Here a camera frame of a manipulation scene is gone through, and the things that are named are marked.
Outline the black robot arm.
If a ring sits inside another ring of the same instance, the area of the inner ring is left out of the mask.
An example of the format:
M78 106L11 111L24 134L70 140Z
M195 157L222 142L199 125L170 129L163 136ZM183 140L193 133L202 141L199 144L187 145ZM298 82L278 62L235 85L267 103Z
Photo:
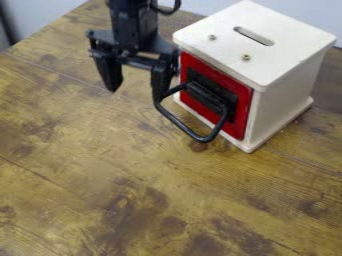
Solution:
M159 34L158 16L173 15L182 6L174 1L167 10L158 0L106 0L111 28L87 30L90 56L108 91L123 83L125 65L151 72L153 100L158 104L167 97L173 77L179 70L179 48Z

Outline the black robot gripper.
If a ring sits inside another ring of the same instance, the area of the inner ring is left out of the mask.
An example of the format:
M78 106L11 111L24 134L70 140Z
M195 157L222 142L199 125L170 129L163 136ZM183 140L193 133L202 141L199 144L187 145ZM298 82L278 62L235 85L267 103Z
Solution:
M123 83L122 66L151 70L153 100L161 102L179 69L179 50L159 34L158 16L177 8L111 8L111 28L88 30L90 55L110 92Z

